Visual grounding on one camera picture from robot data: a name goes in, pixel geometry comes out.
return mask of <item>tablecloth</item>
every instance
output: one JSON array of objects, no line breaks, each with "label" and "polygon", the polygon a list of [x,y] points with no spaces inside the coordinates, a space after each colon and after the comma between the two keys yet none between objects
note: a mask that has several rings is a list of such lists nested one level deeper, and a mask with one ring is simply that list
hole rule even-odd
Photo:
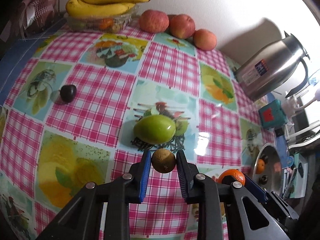
[{"label": "tablecloth", "polygon": [[[183,149],[213,179],[229,168],[247,172],[275,137],[260,126],[266,98],[245,95],[238,67],[137,22],[118,34],[65,25],[43,41],[1,108],[0,207],[18,238],[35,239],[86,182],[110,182],[138,162],[132,128],[150,114],[177,125],[171,142],[152,151]],[[59,97],[65,84],[77,87],[69,104]],[[129,205],[131,238],[195,239],[197,210],[184,203],[176,168],[151,167],[144,202]]]}]

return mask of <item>thermos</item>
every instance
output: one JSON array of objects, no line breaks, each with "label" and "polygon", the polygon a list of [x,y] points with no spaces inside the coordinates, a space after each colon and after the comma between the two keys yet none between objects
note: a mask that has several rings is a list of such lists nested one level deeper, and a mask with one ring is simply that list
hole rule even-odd
[{"label": "thermos", "polygon": [[285,33],[285,36],[283,40],[263,47],[235,71],[236,79],[251,100],[258,100],[286,82],[300,62],[306,71],[305,78],[300,85],[290,90],[286,98],[306,85],[308,67],[303,57],[310,57],[294,35]]}]

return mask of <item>wall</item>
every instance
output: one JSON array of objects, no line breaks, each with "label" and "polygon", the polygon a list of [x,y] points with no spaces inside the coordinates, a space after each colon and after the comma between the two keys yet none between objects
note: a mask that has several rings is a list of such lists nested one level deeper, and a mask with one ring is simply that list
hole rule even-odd
[{"label": "wall", "polygon": [[[320,27],[302,0],[151,0],[140,6],[140,12],[149,8],[189,14],[196,28],[213,31],[217,48],[240,64],[266,44],[284,38],[285,30],[293,33],[310,54],[310,75],[320,68]],[[284,94],[303,77],[299,65],[277,91]]]}]

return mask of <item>silver bolt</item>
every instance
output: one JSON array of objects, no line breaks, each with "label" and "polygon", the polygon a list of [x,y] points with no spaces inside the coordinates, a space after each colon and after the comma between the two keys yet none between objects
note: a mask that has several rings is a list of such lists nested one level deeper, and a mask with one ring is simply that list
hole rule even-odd
[{"label": "silver bolt", "polygon": [[196,178],[199,179],[199,180],[203,180],[203,179],[205,179],[205,175],[202,174],[202,173],[198,173],[198,174],[196,175]]},{"label": "silver bolt", "polygon": [[239,181],[233,182],[232,185],[233,185],[233,187],[235,187],[235,188],[241,188],[241,187],[242,187],[242,184],[241,184],[241,182],[239,182]]},{"label": "silver bolt", "polygon": [[94,182],[88,182],[85,187],[88,188],[88,189],[92,189],[96,186],[96,184]]},{"label": "silver bolt", "polygon": [[124,179],[131,179],[132,178],[132,175],[130,173],[125,173],[122,175],[122,178]]}]

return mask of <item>metal bowl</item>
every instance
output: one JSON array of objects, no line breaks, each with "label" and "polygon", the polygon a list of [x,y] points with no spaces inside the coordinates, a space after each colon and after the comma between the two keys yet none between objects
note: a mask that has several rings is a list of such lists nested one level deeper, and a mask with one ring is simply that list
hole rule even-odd
[{"label": "metal bowl", "polygon": [[[268,157],[268,163],[261,174],[256,174],[258,160],[263,157]],[[249,176],[260,187],[265,188],[269,192],[274,191],[278,195],[281,192],[282,169],[280,158],[277,150],[271,143],[266,143],[260,150],[254,165],[251,167]]]}]

